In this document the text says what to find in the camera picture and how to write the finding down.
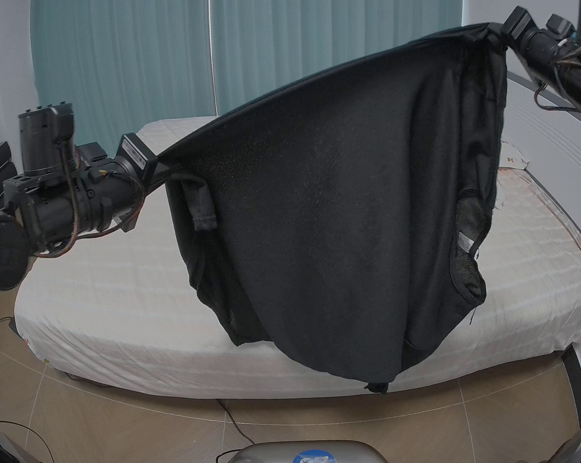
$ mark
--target blue sticker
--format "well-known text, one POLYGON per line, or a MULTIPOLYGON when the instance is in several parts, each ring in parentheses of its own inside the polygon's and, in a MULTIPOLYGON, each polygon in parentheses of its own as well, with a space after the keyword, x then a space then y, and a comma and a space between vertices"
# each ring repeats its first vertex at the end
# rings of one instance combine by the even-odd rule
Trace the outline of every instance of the blue sticker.
POLYGON ((335 463, 335 458, 330 452, 321 449, 308 449, 298 454, 292 463, 335 463))

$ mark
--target bed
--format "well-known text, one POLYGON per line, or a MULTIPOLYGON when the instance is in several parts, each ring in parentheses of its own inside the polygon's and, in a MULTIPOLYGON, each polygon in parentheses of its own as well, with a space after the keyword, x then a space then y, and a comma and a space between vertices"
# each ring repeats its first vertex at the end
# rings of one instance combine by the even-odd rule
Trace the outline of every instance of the bed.
MULTIPOLYGON (((549 144, 562 152, 563 141, 551 130, 541 134, 544 126, 533 119, 541 120, 535 114, 543 112, 524 106, 527 92, 510 84, 503 138, 515 138, 521 151, 532 148, 532 156, 544 161, 535 164, 532 158, 527 170, 499 170, 502 206, 494 211, 478 257, 487 300, 433 355, 400 374, 391 390, 443 382, 581 342, 581 231, 549 195, 566 186, 550 182, 547 173, 548 193, 532 176, 533 164, 539 172, 549 169, 543 167, 551 163, 549 144)), ((139 135, 159 152, 211 119, 160 120, 139 135)), ((60 259, 39 259, 21 285, 15 315, 19 333, 38 358, 129 390, 192 398, 365 392, 365 383, 311 370, 271 343, 231 343, 189 286, 163 188, 147 198, 132 232, 79 241, 60 259)))

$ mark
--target floor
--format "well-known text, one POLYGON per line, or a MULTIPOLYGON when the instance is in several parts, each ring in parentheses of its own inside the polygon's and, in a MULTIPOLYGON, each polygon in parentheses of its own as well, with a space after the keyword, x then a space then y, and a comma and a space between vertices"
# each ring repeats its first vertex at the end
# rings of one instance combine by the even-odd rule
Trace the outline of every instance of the floor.
MULTIPOLYGON (((0 317, 13 314, 14 297, 0 293, 0 317)), ((579 428, 566 371, 554 355, 387 396, 224 403, 256 442, 353 439, 391 463, 536 463, 579 428)), ((0 419, 39 432, 56 463, 214 462, 246 445, 215 400, 73 381, 37 360, 7 322, 0 323, 0 419)), ((28 429, 0 423, 0 430, 50 461, 28 429)))

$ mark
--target black cloth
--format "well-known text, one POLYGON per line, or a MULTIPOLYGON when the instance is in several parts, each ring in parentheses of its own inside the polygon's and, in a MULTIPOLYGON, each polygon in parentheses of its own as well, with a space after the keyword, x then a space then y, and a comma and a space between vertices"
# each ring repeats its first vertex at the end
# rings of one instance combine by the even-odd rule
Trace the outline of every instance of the black cloth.
POLYGON ((506 96, 487 24, 317 73, 164 151, 178 246, 235 344, 386 384, 486 298, 506 96))

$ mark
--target teal curtain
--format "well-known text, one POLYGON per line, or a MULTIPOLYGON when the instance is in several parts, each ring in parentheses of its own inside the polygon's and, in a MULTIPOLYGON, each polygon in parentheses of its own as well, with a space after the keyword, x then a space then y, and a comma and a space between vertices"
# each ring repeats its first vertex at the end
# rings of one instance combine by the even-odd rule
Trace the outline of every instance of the teal curtain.
POLYGON ((35 86, 74 104, 76 143, 214 115, 208 0, 31 0, 35 86))
POLYGON ((41 102, 74 104, 77 143, 112 155, 145 123, 222 114, 459 26, 461 10, 462 0, 32 0, 35 84, 41 102))
POLYGON ((457 27, 462 0, 211 0, 217 109, 457 27))

